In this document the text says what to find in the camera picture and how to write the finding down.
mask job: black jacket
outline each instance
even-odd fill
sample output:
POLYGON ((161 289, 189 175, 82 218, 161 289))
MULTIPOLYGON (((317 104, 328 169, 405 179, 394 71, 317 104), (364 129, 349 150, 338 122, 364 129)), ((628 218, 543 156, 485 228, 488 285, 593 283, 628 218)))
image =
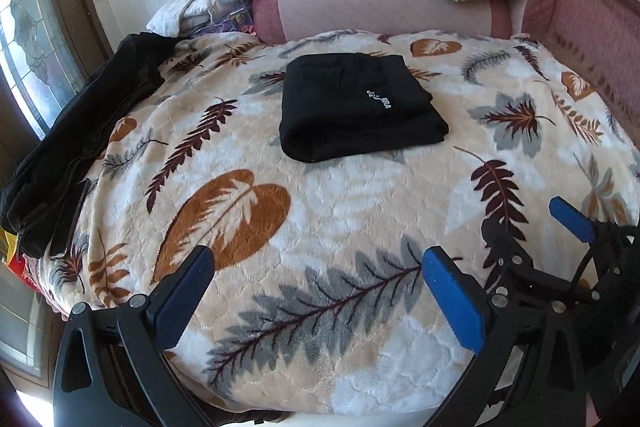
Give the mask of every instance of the black jacket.
POLYGON ((2 192, 0 225, 18 234, 20 253, 44 255, 69 187, 107 146, 116 122, 162 85, 158 66, 176 42, 153 33, 125 37, 14 172, 2 192))

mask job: folded black cloth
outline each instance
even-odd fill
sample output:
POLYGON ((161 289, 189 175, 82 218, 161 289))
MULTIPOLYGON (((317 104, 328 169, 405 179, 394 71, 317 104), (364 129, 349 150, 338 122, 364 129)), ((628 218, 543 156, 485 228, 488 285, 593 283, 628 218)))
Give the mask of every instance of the folded black cloth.
POLYGON ((449 126, 399 55, 304 55, 287 66, 280 144, 312 163, 444 140, 449 126))
POLYGON ((0 226, 18 234, 20 253, 44 255, 69 188, 107 146, 116 122, 162 85, 158 66, 177 42, 153 33, 125 37, 18 166, 2 191, 0 226))

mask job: blue gripper pad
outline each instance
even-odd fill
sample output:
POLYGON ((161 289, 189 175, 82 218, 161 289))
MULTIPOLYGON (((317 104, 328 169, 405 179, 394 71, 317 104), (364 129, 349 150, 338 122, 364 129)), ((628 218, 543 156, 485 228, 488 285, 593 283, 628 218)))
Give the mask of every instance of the blue gripper pad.
POLYGON ((422 277, 444 313, 458 342, 476 355, 486 338, 479 299, 485 295, 473 277, 464 275, 441 247, 422 256, 422 277), (480 296, 471 285, 477 285, 480 296))
POLYGON ((549 213, 583 243, 595 241, 596 231, 591 219, 584 217, 561 197, 557 196, 549 201, 549 213))

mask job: fleece blanket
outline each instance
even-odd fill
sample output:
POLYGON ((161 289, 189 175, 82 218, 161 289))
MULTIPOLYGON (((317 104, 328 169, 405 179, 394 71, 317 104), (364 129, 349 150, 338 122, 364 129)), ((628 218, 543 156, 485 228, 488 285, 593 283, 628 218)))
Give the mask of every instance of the fleece blanket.
POLYGON ((486 286, 498 216, 535 264, 570 278, 585 249, 548 215, 638 219, 640 155, 582 78, 526 38, 343 30, 268 47, 178 45, 166 82, 88 173, 73 248, 38 265, 63 312, 148 294, 198 244, 216 275, 166 357, 224 407, 366 414, 436 407, 470 360, 420 275, 441 245, 486 286), (398 54, 449 123, 443 143, 302 164, 278 143, 287 64, 398 54))

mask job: metal bolt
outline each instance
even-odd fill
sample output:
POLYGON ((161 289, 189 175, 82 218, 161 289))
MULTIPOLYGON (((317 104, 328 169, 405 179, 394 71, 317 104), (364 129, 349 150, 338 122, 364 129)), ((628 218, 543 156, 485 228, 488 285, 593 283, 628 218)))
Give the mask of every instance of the metal bolt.
POLYGON ((132 308, 142 308, 146 303, 146 295, 142 293, 136 293, 129 299, 129 306, 132 308))
POLYGON ((507 304, 509 304, 509 299, 504 295, 500 295, 499 293, 497 293, 496 295, 491 297, 491 303, 496 308, 505 308, 507 304))
POLYGON ((556 313, 564 313, 566 311, 566 306, 564 305, 564 302, 553 301, 551 303, 551 309, 553 309, 553 311, 555 311, 556 313))
POLYGON ((71 308, 71 312, 74 315, 79 315, 82 312, 84 312, 85 309, 86 309, 86 302, 76 302, 76 304, 74 304, 74 307, 71 308))

